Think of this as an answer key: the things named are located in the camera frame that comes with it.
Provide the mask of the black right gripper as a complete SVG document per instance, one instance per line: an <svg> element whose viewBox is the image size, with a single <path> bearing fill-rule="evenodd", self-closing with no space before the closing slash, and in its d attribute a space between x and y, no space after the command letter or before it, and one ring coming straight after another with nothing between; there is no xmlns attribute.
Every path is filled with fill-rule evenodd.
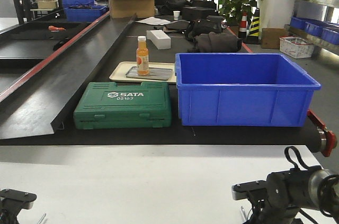
<svg viewBox="0 0 339 224"><path fill-rule="evenodd" d="M247 199L252 215L246 223L292 223L301 209L320 210L320 170L272 172L266 180L231 187L234 200Z"/></svg>

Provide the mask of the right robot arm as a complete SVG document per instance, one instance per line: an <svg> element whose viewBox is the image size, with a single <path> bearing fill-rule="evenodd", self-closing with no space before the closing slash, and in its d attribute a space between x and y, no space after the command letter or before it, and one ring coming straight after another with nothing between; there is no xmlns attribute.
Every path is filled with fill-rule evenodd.
<svg viewBox="0 0 339 224"><path fill-rule="evenodd" d="M338 175L320 166L272 172L265 180L235 184L231 191L234 200L251 203L247 223L299 223L299 213L314 222L306 209L338 222Z"/></svg>

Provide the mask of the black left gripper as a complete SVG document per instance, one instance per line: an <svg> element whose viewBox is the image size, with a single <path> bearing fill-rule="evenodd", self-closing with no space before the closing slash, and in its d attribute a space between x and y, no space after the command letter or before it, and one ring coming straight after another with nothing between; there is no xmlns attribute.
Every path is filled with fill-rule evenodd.
<svg viewBox="0 0 339 224"><path fill-rule="evenodd" d="M37 195L14 189L1 190L1 223L19 223L17 216L22 209L32 208Z"/></svg>

